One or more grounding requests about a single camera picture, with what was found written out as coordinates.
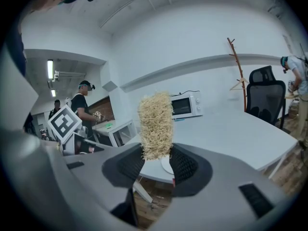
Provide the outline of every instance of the hanger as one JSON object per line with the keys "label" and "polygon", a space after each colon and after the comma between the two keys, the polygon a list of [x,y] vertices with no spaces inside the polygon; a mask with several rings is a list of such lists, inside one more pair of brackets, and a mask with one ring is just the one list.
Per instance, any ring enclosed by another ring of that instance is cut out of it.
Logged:
{"label": "hanger", "polygon": [[244,77],[243,78],[241,78],[240,80],[239,80],[239,82],[234,86],[234,87],[232,87],[230,90],[245,90],[245,89],[247,89],[247,88],[238,88],[238,89],[234,89],[235,87],[237,87],[239,84],[241,84],[242,82],[246,82],[247,84],[249,84],[249,82],[248,82],[248,80],[247,79],[245,79]]}

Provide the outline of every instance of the white desk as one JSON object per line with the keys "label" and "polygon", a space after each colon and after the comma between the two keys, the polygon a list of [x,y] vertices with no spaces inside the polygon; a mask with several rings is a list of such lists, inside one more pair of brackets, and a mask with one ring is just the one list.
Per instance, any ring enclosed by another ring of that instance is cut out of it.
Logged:
{"label": "white desk", "polygon": [[[140,142],[139,135],[128,143]],[[213,152],[234,156],[256,170],[277,162],[270,178],[297,140],[275,126],[236,110],[206,111],[203,116],[176,121],[173,142],[193,145]],[[172,183],[160,160],[146,161],[140,175]]]}

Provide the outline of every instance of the wall shelf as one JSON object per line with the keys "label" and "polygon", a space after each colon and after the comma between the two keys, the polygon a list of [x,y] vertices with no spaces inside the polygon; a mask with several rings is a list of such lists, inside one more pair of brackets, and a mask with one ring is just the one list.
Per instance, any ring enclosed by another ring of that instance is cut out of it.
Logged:
{"label": "wall shelf", "polygon": [[[279,65],[280,57],[259,54],[238,54],[241,65]],[[154,71],[150,74],[139,77],[135,80],[127,82],[120,86],[124,92],[130,92],[142,88],[147,85],[157,83],[162,80],[190,74],[198,71],[204,71],[213,68],[221,68],[227,66],[237,66],[233,56],[216,55],[210,57],[199,58],[180,64],[172,65]]]}

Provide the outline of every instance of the wooden coat rack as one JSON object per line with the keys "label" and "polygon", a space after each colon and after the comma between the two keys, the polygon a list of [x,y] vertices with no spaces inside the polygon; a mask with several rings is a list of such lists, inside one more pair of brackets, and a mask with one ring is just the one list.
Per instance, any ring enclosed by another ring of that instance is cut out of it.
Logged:
{"label": "wooden coat rack", "polygon": [[[242,79],[244,79],[243,71],[242,71],[242,68],[241,68],[241,65],[240,65],[239,58],[237,57],[234,46],[232,44],[233,41],[235,41],[235,39],[231,41],[229,38],[227,38],[227,40],[228,40],[228,42],[229,42],[229,44],[232,48],[232,51],[233,51],[233,54],[229,54],[229,55],[235,57],[235,61],[236,61],[237,65],[239,66],[239,70],[240,70],[240,74],[241,74],[241,80],[242,80]],[[245,89],[245,82],[244,81],[242,81],[242,88],[243,88],[243,93],[244,93],[244,111],[246,112],[246,89]]]}

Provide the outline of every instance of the office chair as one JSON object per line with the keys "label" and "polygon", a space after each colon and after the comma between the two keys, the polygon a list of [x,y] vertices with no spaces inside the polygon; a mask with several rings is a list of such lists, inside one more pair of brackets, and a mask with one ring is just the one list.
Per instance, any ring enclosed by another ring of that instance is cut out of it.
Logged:
{"label": "office chair", "polygon": [[274,80],[276,79],[271,69],[271,66],[258,68],[252,71],[251,74],[249,75],[249,82],[251,84],[258,82],[274,81]]}
{"label": "office chair", "polygon": [[[259,82],[269,82],[269,81],[275,81],[275,76],[273,74],[273,71],[271,69],[271,66],[265,66],[259,69],[256,69],[254,71],[251,72],[251,74],[249,75],[249,82],[251,84],[256,84]],[[283,124],[284,124],[284,114],[285,114],[285,106],[286,106],[286,100],[285,98],[283,99],[283,103],[282,103],[282,117],[281,117],[281,121],[280,121],[280,126],[279,128],[282,130],[283,128]]]}
{"label": "office chair", "polygon": [[250,83],[247,86],[246,112],[275,125],[285,100],[285,89],[282,80]]}

